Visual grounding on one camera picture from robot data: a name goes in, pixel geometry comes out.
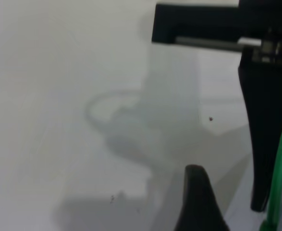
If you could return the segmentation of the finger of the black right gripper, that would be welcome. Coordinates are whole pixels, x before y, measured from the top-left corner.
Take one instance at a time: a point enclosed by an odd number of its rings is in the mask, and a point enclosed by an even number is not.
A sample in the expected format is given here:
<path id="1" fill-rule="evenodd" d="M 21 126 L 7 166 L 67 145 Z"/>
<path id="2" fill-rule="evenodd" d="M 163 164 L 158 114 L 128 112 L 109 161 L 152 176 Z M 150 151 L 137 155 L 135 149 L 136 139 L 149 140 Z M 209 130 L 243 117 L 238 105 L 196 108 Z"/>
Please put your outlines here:
<path id="1" fill-rule="evenodd" d="M 238 67 L 252 143 L 254 182 L 251 209 L 263 212 L 268 202 L 273 169 L 282 133 L 282 57 L 275 63 L 256 60 L 245 48 Z"/>

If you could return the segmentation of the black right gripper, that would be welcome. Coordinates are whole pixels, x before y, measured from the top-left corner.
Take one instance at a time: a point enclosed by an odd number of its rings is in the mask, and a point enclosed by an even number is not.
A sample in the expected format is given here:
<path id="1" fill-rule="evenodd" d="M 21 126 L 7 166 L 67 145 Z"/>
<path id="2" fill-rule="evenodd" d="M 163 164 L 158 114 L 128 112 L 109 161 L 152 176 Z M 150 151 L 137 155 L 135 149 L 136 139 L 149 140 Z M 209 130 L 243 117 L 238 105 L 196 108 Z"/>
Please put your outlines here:
<path id="1" fill-rule="evenodd" d="M 152 42 L 177 38 L 237 43 L 240 38 L 282 40 L 282 0 L 241 0 L 238 6 L 158 3 Z"/>

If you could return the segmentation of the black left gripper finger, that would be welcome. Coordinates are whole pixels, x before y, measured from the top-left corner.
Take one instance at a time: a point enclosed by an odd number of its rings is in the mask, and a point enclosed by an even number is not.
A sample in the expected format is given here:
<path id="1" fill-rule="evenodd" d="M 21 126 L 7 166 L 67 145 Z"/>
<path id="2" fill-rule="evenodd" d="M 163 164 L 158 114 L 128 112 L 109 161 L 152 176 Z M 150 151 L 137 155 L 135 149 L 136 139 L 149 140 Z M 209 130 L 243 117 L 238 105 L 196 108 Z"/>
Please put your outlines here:
<path id="1" fill-rule="evenodd" d="M 187 165 L 184 171 L 183 204 L 176 231 L 228 231 L 206 170 Z"/>

